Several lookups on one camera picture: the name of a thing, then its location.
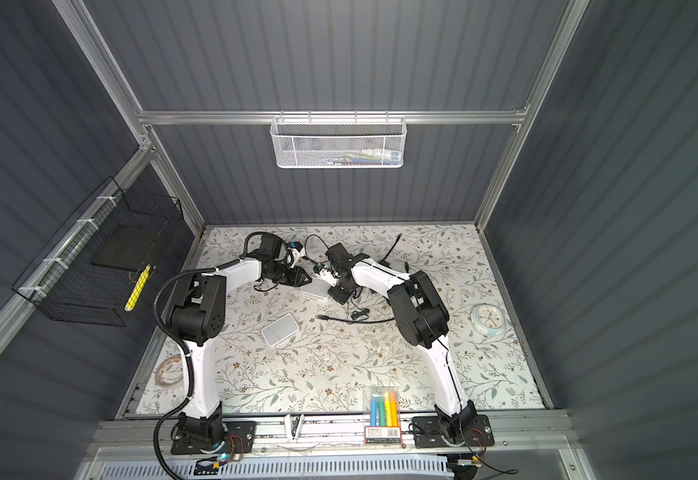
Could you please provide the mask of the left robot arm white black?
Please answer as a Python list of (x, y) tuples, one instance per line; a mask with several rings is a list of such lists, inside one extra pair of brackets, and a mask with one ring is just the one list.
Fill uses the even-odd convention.
[(226, 441), (215, 383), (215, 340), (225, 325), (227, 295), (264, 280), (275, 287), (309, 284), (310, 275), (298, 265), (304, 256), (303, 243), (257, 231), (245, 238), (239, 257), (182, 271), (160, 287), (153, 303), (156, 324), (183, 358), (185, 399), (171, 411), (178, 417), (177, 435), (208, 446)]

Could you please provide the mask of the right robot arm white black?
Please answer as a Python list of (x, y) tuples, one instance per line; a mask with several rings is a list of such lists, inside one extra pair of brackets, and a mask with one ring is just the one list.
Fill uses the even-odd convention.
[(450, 314), (428, 274), (394, 270), (364, 253), (349, 253), (341, 243), (328, 248), (326, 257), (331, 298), (344, 304), (365, 288), (388, 301), (400, 334), (419, 351), (431, 375), (443, 439), (451, 445), (463, 443), (477, 408), (461, 384), (451, 353)]

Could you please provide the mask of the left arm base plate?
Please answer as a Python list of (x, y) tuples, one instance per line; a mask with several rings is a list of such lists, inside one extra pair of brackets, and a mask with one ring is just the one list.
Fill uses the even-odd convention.
[(224, 421), (223, 426), (210, 436), (192, 432), (181, 422), (177, 422), (171, 430), (172, 455), (211, 454), (219, 449), (219, 453), (246, 454), (251, 453), (256, 438), (257, 424), (253, 421)]

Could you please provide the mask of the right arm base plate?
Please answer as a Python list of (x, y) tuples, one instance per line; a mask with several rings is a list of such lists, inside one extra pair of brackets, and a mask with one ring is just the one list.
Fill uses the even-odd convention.
[(495, 445), (489, 418), (482, 414), (470, 423), (457, 420), (454, 424), (447, 424), (437, 416), (416, 416), (412, 418), (408, 432), (413, 435), (417, 448), (486, 448)]

